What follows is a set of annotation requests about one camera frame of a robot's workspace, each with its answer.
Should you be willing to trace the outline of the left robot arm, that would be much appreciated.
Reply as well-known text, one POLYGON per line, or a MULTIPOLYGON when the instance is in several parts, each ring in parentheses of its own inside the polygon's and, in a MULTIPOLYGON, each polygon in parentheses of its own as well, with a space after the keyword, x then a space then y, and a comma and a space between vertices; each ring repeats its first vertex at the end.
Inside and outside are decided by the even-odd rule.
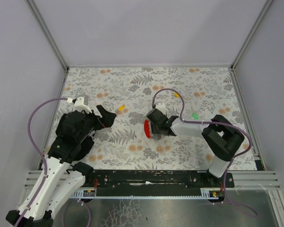
POLYGON ((93 167, 82 163, 91 150, 93 132, 112 127, 116 114, 97 105, 100 115, 86 107, 64 114, 56 139, 44 160, 44 168, 26 200, 7 213, 14 227, 51 227, 57 213, 85 182, 94 180, 93 167))

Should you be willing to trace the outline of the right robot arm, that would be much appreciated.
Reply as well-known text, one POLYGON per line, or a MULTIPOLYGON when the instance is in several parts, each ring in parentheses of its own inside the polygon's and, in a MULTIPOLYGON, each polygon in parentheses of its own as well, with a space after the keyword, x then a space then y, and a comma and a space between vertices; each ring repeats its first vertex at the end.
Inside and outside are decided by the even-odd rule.
POLYGON ((208 171, 217 178, 229 168, 244 139, 248 138, 244 130, 222 115, 216 115, 210 121, 186 121, 174 115, 168 118, 161 110, 153 108, 146 118, 144 131, 147 138, 154 135, 204 138, 214 153, 208 171))

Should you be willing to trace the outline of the keyring with red tag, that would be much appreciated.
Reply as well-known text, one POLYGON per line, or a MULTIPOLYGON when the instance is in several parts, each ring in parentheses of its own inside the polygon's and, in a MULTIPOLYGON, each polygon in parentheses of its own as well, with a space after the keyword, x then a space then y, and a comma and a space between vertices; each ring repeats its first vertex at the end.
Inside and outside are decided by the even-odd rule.
POLYGON ((161 135, 156 131, 153 124, 148 119, 144 121, 144 133, 148 139, 153 139, 155 141, 161 139, 161 135))

